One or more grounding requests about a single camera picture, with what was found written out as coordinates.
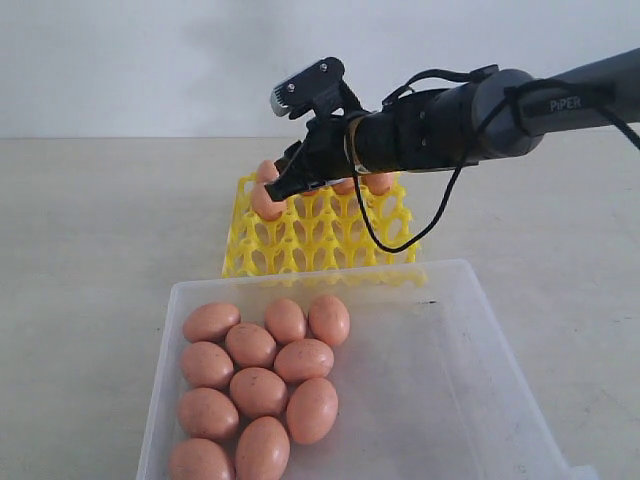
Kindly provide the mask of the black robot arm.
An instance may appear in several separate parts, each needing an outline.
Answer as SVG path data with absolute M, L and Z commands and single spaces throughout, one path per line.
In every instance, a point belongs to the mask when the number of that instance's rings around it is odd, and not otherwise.
M 275 201 L 353 174 L 453 170 L 520 157 L 548 133 L 635 123 L 639 53 L 631 50 L 547 79 L 488 65 L 468 73 L 428 69 L 442 79 L 418 91 L 406 82 L 378 111 L 363 108 L 343 63 L 325 57 L 278 84 L 275 115 L 305 118 L 307 133 L 277 161 L 266 189 Z

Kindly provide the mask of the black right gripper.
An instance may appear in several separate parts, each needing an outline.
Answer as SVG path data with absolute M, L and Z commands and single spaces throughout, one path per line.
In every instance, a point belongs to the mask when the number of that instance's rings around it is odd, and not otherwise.
M 350 178 L 353 173 L 364 175 L 365 167 L 356 159 L 352 139 L 353 129 L 364 116 L 364 110 L 355 110 L 308 120 L 303 142 L 289 145 L 274 162 L 280 176 L 265 184 L 271 199 L 285 201 Z

